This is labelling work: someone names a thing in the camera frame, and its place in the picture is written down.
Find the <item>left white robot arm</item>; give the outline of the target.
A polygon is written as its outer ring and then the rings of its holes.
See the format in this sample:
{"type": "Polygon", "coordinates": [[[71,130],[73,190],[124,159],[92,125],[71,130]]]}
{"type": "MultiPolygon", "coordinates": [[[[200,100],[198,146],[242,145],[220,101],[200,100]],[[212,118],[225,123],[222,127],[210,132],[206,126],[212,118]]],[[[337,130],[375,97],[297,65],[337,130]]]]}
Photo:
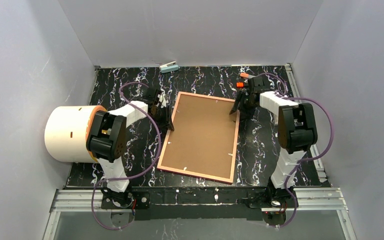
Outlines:
{"type": "Polygon", "coordinates": [[[127,148],[127,128],[144,118],[150,119],[158,133],[175,129],[172,109],[161,89],[149,87],[140,99],[115,110],[99,110],[93,115],[86,148],[100,164],[107,188],[113,192],[123,193],[128,188],[130,177],[122,161],[127,148]]]}

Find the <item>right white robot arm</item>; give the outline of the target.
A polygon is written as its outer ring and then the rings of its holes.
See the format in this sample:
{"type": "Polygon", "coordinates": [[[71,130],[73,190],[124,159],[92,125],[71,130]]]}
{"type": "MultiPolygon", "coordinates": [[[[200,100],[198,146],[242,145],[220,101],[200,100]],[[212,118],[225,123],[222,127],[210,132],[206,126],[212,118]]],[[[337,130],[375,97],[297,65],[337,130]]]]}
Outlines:
{"type": "Polygon", "coordinates": [[[270,83],[261,76],[237,82],[238,93],[230,114],[239,112],[242,119],[250,119],[260,107],[277,118],[280,154],[276,168],[261,196],[250,205],[264,203],[275,207],[294,196],[294,177],[299,161],[318,140],[314,108],[310,103],[298,103],[270,89],[270,83]]]}

